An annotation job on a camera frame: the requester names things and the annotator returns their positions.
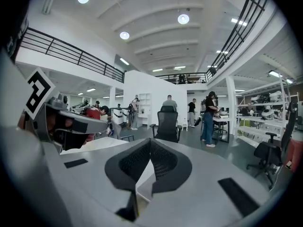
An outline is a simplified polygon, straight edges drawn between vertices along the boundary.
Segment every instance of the blue jeans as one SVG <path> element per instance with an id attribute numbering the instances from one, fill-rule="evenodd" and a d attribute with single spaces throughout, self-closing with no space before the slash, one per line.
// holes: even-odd
<path id="1" fill-rule="evenodd" d="M 209 113 L 206 112 L 204 114 L 204 128 L 203 128 L 203 133 L 201 135 L 201 140 L 204 139 L 206 140 L 207 145 L 212 144 L 212 138 L 213 138 L 213 116 Z"/>

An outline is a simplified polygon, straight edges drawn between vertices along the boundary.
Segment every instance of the black rectangular strip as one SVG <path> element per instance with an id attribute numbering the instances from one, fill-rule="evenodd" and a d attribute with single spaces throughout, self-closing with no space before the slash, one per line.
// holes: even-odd
<path id="1" fill-rule="evenodd" d="M 259 208 L 259 205 L 232 178 L 219 180 L 218 183 L 243 217 Z"/>
<path id="2" fill-rule="evenodd" d="M 65 162 L 65 166 L 66 168 L 71 168 L 74 166 L 79 166 L 82 165 L 84 163 L 87 163 L 88 161 L 86 159 L 79 159 L 79 160 L 75 160 L 75 161 L 69 161 L 69 162 Z"/>

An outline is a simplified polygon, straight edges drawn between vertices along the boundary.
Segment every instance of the black office chair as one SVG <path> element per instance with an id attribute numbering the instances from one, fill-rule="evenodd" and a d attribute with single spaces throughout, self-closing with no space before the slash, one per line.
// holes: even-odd
<path id="1" fill-rule="evenodd" d="M 249 169 L 250 167 L 259 169 L 259 172 L 255 175 L 255 178 L 259 174 L 265 173 L 271 183 L 269 189 L 272 189 L 274 184 L 270 173 L 276 173 L 276 169 L 272 168 L 271 165 L 274 164 L 276 166 L 282 166 L 286 157 L 288 144 L 290 142 L 294 130 L 294 123 L 297 114 L 297 104 L 291 102 L 288 108 L 288 112 L 289 120 L 286 126 L 286 130 L 283 134 L 282 140 L 274 140 L 274 136 L 276 136 L 276 134 L 267 132 L 266 134 L 270 135 L 270 139 L 268 140 L 268 142 L 261 142 L 254 152 L 254 156 L 261 159 L 259 165 L 248 164 L 246 167 L 246 169 Z"/>
<path id="2" fill-rule="evenodd" d="M 155 136 L 155 126 L 156 124 L 151 124 L 150 127 L 152 128 L 152 134 L 155 139 L 160 140 L 167 140 L 171 142 L 178 143 L 180 140 L 180 133 L 182 126 L 178 125 L 178 137 L 177 137 L 177 130 L 176 130 L 176 123 L 178 118 L 178 113 L 176 111 L 166 111 L 167 107 L 172 106 L 163 106 L 161 109 L 163 111 L 158 112 L 158 130 L 157 135 Z"/>

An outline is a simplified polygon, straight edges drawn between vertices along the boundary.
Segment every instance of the person in black shirt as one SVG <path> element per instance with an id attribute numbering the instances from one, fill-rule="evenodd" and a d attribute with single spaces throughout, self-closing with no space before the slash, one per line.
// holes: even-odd
<path id="1" fill-rule="evenodd" d="M 195 127 L 195 122 L 194 122 L 194 119 L 195 119 L 195 108 L 196 108 L 196 105 L 195 105 L 195 102 L 196 102 L 196 99 L 194 98 L 192 102 L 190 102 L 188 104 L 189 106 L 189 126 L 194 128 Z"/>
<path id="2" fill-rule="evenodd" d="M 203 133 L 201 135 L 201 140 L 206 141 L 207 147 L 215 147 L 212 144 L 212 137 L 213 137 L 213 116 L 214 113 L 217 111 L 217 107 L 214 106 L 213 99 L 215 98 L 216 94 L 211 91 L 209 95 L 206 97 L 205 100 L 205 113 L 204 113 L 204 128 Z"/>

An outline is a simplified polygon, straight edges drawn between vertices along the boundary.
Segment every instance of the black t-shirt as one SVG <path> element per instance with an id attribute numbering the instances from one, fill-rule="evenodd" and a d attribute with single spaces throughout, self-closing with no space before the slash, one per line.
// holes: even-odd
<path id="1" fill-rule="evenodd" d="M 195 112 L 195 108 L 196 108 L 196 105 L 193 103 L 193 102 L 190 102 L 189 104 L 188 104 L 188 106 L 189 106 L 189 111 L 188 112 Z"/>
<path id="2" fill-rule="evenodd" d="M 206 107 L 205 112 L 210 112 L 210 114 L 213 115 L 215 110 L 211 109 L 209 106 L 214 106 L 214 102 L 212 98 L 208 96 L 205 100 L 205 107 Z"/>

